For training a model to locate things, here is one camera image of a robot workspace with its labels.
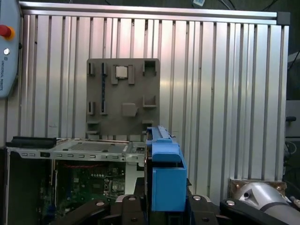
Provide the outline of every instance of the corrugated metal wall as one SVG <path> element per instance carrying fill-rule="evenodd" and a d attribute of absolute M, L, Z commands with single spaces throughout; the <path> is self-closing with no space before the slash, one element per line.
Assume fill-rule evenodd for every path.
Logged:
<path fill-rule="evenodd" d="M 85 137 L 86 60 L 159 58 L 160 123 L 181 144 L 193 193 L 217 202 L 229 178 L 281 179 L 288 27 L 43 14 L 24 17 L 1 144 Z"/>

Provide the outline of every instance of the green circuit board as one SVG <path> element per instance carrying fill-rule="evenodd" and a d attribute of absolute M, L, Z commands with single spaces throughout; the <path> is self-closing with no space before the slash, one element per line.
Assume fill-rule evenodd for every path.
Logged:
<path fill-rule="evenodd" d="M 43 217 L 60 218 L 86 202 L 114 202 L 125 193 L 125 163 L 57 161 L 52 187 L 41 181 Z"/>

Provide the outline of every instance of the universal robots logo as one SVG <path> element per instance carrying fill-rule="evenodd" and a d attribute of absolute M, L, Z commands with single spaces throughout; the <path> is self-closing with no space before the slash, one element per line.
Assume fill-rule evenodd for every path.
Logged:
<path fill-rule="evenodd" d="M 0 76 L 0 90 L 3 90 L 3 80 L 4 80 L 4 65 L 5 61 L 7 61 L 8 58 L 4 57 L 4 60 L 1 62 L 1 76 Z"/>

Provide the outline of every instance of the gray fixture plate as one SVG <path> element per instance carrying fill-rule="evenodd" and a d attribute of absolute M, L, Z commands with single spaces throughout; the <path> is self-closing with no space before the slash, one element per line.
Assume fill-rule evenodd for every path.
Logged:
<path fill-rule="evenodd" d="M 158 126 L 159 87 L 157 59 L 89 59 L 87 134 L 143 135 Z"/>
<path fill-rule="evenodd" d="M 109 162 L 144 162 L 143 142 L 91 141 L 76 139 L 61 139 L 51 149 L 7 148 L 18 152 L 22 158 L 109 161 Z"/>

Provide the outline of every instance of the red emergency stop button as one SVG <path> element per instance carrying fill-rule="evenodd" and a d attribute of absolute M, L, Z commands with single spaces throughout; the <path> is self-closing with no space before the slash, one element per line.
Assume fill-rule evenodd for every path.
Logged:
<path fill-rule="evenodd" d="M 15 36 L 14 29 L 6 25 L 0 25 L 0 36 L 4 37 L 6 40 L 11 40 Z"/>

